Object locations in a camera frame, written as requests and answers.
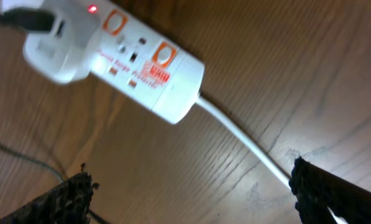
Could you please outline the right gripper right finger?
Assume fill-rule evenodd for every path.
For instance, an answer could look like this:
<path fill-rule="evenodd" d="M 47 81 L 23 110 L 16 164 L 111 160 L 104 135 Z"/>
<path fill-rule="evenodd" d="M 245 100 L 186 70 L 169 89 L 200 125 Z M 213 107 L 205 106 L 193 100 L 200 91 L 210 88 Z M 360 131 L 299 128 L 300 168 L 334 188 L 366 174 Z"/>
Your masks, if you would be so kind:
<path fill-rule="evenodd" d="M 371 192 L 299 157 L 289 180 L 295 209 L 303 224 L 371 224 Z"/>

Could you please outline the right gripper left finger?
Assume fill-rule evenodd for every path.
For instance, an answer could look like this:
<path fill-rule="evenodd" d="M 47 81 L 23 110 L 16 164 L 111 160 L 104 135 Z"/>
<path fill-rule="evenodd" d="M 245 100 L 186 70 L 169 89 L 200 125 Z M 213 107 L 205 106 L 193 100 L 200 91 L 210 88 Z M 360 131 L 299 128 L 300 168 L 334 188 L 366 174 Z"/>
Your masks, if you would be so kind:
<path fill-rule="evenodd" d="M 12 213 L 0 218 L 0 224 L 89 224 L 100 222 L 100 216 L 89 206 L 99 188 L 92 176 L 81 171 L 45 194 L 33 199 Z"/>

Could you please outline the white power strip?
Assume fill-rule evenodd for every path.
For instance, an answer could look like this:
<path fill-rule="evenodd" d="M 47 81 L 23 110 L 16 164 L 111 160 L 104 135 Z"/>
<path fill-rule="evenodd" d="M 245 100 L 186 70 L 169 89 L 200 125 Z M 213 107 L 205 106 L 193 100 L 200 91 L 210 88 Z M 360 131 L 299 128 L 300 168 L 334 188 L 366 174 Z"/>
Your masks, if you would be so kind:
<path fill-rule="evenodd" d="M 41 8 L 44 1 L 51 0 L 1 0 L 0 12 L 46 10 Z M 111 1 L 60 1 L 80 1 L 101 20 L 91 44 L 89 75 L 171 124 L 185 117 L 199 94 L 203 62 Z"/>

